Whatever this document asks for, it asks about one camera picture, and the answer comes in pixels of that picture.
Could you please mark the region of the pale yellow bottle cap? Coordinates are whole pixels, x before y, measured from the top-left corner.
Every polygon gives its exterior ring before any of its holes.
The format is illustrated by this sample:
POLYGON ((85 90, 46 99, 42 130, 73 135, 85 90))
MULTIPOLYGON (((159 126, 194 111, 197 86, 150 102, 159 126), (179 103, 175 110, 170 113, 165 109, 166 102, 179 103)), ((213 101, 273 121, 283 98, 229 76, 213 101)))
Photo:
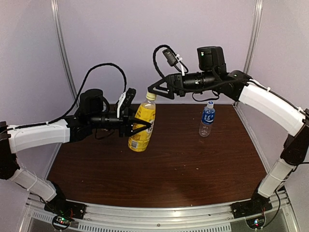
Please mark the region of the pale yellow bottle cap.
POLYGON ((156 100, 156 94, 148 91, 147 94, 146 94, 146 99, 149 100, 149 101, 155 101, 156 100))

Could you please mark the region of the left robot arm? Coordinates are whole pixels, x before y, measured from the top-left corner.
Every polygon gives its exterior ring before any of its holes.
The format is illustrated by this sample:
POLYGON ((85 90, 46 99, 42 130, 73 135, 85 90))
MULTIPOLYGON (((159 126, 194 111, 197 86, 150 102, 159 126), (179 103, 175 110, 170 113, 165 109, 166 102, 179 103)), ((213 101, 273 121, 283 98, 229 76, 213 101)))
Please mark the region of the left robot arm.
POLYGON ((71 116, 55 122, 8 126, 0 123, 0 177, 10 180, 40 196, 58 214, 66 214, 70 207, 60 187, 21 168, 17 163, 19 151, 48 144, 79 142, 93 130, 117 130, 120 137, 130 137, 151 127, 151 123, 135 118, 130 104, 135 89, 129 88, 111 111, 100 89, 89 89, 80 95, 80 106, 71 116))

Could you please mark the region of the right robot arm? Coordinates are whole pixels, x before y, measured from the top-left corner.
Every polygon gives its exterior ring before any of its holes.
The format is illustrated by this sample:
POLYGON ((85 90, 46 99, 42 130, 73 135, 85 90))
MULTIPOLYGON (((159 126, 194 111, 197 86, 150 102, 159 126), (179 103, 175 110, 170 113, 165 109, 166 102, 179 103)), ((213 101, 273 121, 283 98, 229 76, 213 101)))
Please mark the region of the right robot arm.
POLYGON ((309 148, 309 111, 296 107, 249 75, 235 70, 227 72, 223 49, 205 46, 197 49, 199 72, 190 73, 179 54, 168 45, 153 51, 153 64, 161 80, 148 91, 174 99, 187 93, 201 94, 211 90, 235 102, 248 105, 282 126, 288 133, 283 151, 260 182, 250 200, 243 203, 251 213, 258 213, 270 196, 302 164, 309 148))

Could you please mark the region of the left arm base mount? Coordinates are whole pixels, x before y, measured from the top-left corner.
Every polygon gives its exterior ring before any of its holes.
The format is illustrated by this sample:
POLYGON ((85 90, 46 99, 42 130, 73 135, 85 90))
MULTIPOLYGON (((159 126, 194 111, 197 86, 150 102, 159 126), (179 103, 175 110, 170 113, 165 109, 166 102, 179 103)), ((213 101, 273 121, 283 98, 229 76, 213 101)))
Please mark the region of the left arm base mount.
POLYGON ((65 218, 83 219, 86 205, 68 201, 64 196, 57 194, 52 200, 44 203, 44 210, 65 218))

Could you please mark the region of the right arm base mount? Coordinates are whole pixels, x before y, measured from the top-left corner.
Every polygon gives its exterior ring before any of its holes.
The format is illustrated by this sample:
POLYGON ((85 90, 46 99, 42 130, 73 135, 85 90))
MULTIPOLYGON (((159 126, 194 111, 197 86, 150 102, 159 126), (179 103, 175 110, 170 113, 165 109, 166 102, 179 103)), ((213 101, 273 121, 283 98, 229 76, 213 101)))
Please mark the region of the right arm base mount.
POLYGON ((272 208, 270 198, 265 198, 258 193, 254 193, 249 200, 231 204, 234 219, 261 214, 272 208))

